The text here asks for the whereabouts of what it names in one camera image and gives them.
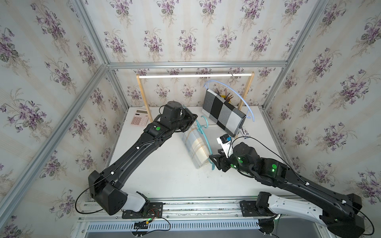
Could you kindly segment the teal clothes hanger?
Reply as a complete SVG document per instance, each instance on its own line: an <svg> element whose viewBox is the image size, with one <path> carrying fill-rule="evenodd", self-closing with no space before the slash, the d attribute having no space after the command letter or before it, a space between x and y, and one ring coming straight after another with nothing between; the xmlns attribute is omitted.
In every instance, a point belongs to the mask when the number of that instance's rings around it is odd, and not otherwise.
<svg viewBox="0 0 381 238"><path fill-rule="evenodd" d="M198 118L196 119L196 121L195 121L194 123L196 123L199 132L201 132L202 135L205 137L206 143L207 143L209 149L211 150L211 155L212 155L212 149L211 149L209 140L208 140L208 138L207 138L207 135L206 135L206 133L205 133L206 129L209 128L208 119L206 118L206 116L201 115L200 117L198 117ZM215 169L215 165L211 162L210 159L209 159L209 163L208 163L208 164L211 165L211 170L213 171L213 170Z"/></svg>

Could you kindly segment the cream blue plaid scarf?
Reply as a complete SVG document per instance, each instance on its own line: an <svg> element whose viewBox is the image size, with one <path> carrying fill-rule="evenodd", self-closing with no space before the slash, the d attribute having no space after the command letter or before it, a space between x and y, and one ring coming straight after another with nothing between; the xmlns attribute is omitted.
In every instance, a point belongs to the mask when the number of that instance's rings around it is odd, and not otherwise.
<svg viewBox="0 0 381 238"><path fill-rule="evenodd" d="M188 131L182 133L181 139L197 169L209 163L211 150L206 143L205 137L199 132L196 123Z"/></svg>

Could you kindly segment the black white checkered scarf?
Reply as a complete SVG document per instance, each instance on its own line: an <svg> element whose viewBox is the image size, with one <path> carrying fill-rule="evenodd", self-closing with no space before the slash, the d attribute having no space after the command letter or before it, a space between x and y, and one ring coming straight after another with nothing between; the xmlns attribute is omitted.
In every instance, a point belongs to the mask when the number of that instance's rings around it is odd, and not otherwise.
<svg viewBox="0 0 381 238"><path fill-rule="evenodd" d="M231 137L238 134L246 119L243 112L210 89L206 91L202 112Z"/></svg>

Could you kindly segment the light blue clothes hanger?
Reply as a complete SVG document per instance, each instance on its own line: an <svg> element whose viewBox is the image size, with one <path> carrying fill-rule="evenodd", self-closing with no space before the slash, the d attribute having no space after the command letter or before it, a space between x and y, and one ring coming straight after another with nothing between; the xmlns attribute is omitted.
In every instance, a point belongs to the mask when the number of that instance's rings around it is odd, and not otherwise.
<svg viewBox="0 0 381 238"><path fill-rule="evenodd" d="M232 77L239 77L239 76L248 76L249 77L249 83L246 83L246 86L247 87L250 87L251 86L251 83L252 83L252 77L254 76L252 73L249 74L249 73L239 73L239 74L206 74L206 76L210 77L210 78L217 78L217 77L228 77L228 76L232 76ZM245 100L246 99L246 94L245 92L243 92L243 94L241 95L240 93L238 93L236 90L234 90L231 86L229 86L228 84L226 83L223 83L221 81L218 81L218 80L214 80L214 79L210 79L208 81L206 81L203 85L203 87L205 89L208 89L209 88L209 84L210 83L217 83L217 84L221 84L223 85L224 87L226 87L228 90L230 90L235 96L237 96L239 99L240 99L240 103L238 105L238 109L241 110L243 105L245 105L248 109L248 112L246 114L246 117L248 119L252 119L253 122L255 122L255 116L254 116L254 113L252 111L252 109L250 108L250 105L249 103Z"/></svg>

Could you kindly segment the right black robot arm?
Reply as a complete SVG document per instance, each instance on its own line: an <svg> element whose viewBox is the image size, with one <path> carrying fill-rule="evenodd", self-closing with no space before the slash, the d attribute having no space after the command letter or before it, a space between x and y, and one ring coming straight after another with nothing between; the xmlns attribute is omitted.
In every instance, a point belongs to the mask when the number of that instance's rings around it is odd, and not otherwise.
<svg viewBox="0 0 381 238"><path fill-rule="evenodd" d="M223 172L235 169L257 182L291 192L304 201L280 198L269 192L260 192L255 202L243 201L244 216L292 215L327 227L341 238L359 238L365 233L365 221L359 212L360 196L341 194L322 187L295 173L286 164L272 158L261 157L253 147L241 142L225 153L210 155L212 163Z"/></svg>

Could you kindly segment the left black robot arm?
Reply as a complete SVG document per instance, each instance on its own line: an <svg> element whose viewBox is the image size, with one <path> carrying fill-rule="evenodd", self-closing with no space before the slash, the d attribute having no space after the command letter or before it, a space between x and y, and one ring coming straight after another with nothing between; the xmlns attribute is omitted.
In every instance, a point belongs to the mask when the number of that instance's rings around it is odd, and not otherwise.
<svg viewBox="0 0 381 238"><path fill-rule="evenodd" d="M128 178L155 150L169 140L174 133L186 132L194 124L197 115L176 101L162 106L162 112L149 123L135 144L116 162L102 172L93 171L88 176L89 192L108 215L120 210L142 212L148 199L140 192L128 194L122 191Z"/></svg>

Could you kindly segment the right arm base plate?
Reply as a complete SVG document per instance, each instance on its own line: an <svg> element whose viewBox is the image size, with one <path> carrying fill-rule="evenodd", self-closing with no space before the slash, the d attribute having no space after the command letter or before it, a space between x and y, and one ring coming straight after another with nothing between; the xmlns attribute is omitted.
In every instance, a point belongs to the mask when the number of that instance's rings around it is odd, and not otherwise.
<svg viewBox="0 0 381 238"><path fill-rule="evenodd" d="M272 196L268 192L260 192L256 200L242 200L239 202L243 217L277 217L269 208L269 199Z"/></svg>

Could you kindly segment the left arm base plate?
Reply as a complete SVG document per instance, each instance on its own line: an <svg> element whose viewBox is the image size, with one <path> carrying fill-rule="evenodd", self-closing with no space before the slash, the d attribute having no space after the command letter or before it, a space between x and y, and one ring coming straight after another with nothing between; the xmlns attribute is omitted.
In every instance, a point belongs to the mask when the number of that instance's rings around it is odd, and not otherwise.
<svg viewBox="0 0 381 238"><path fill-rule="evenodd" d="M163 214L163 202L150 202L143 206L138 211L124 210L122 214L123 219L148 219L148 218L161 218Z"/></svg>

